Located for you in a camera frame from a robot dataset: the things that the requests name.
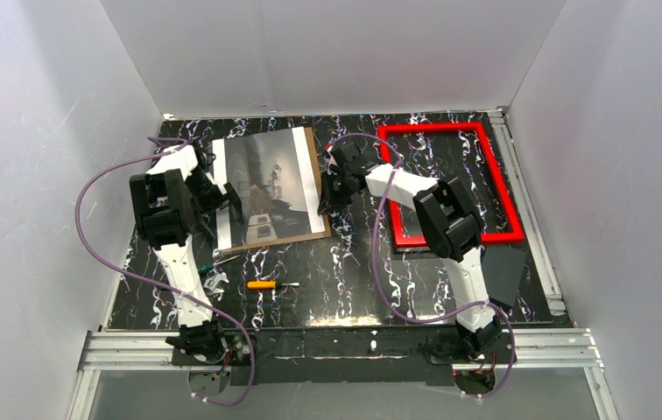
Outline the orange handled screwdriver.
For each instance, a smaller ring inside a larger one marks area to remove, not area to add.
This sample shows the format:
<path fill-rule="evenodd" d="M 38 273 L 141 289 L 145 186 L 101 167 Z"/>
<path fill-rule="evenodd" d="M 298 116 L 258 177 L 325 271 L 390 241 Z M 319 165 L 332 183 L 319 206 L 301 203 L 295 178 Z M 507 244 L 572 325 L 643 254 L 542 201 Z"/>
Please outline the orange handled screwdriver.
<path fill-rule="evenodd" d="M 284 287 L 299 287 L 299 283 L 281 283 L 276 281 L 250 281 L 246 284 L 250 290 L 274 290 Z"/>

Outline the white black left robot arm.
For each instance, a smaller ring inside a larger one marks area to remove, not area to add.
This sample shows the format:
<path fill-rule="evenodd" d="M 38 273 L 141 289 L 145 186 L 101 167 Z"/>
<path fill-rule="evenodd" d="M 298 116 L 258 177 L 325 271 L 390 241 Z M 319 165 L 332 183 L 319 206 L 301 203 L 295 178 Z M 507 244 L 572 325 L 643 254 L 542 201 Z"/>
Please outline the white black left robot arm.
<path fill-rule="evenodd" d="M 200 146 L 173 146 L 146 173 L 130 178 L 138 236 L 155 252 L 173 287 L 179 334 L 167 339 L 185 355 L 216 363 L 226 353 L 219 322 L 194 259 L 193 238 L 212 235 L 206 214 L 228 210 L 243 222 L 242 200 L 229 182 L 209 172 L 215 156 Z"/>

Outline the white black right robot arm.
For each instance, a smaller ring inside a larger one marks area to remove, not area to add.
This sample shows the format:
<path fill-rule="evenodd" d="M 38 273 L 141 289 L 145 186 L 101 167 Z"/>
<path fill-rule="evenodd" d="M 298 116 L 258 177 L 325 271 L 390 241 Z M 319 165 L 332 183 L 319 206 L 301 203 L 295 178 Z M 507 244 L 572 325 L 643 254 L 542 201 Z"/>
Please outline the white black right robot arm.
<path fill-rule="evenodd" d="M 465 185 L 455 176 L 424 177 L 367 157 L 352 141 L 327 145 L 323 156 L 319 213 L 349 205 L 362 191 L 413 210 L 426 246 L 447 272 L 461 348 L 477 356 L 491 346 L 501 326 L 482 271 L 482 219 Z"/>

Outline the red picture frame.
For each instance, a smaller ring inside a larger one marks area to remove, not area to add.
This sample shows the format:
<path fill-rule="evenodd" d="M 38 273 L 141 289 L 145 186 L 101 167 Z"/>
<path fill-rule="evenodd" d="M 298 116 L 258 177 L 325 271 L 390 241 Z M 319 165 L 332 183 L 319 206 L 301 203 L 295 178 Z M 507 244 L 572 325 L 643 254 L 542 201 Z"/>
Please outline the red picture frame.
<path fill-rule="evenodd" d="M 461 168 L 444 173 L 424 171 L 416 167 L 409 171 L 406 164 L 415 158 L 414 140 L 396 144 L 390 136 L 418 134 L 465 134 L 474 140 L 465 151 L 480 158 L 481 164 L 471 171 L 461 154 L 445 156 L 446 168 Z M 377 128 L 381 164 L 392 168 L 378 182 L 368 179 L 370 192 L 386 193 L 390 208 L 392 240 L 396 250 L 427 249 L 437 256 L 462 257 L 467 250 L 482 245 L 520 243 L 525 232 L 511 199 L 509 188 L 499 168 L 485 128 L 475 122 L 441 122 L 428 124 L 381 125 Z M 490 232 L 481 214 L 485 207 L 478 199 L 473 177 L 481 177 L 492 194 L 496 209 L 505 219 L 503 232 Z"/>

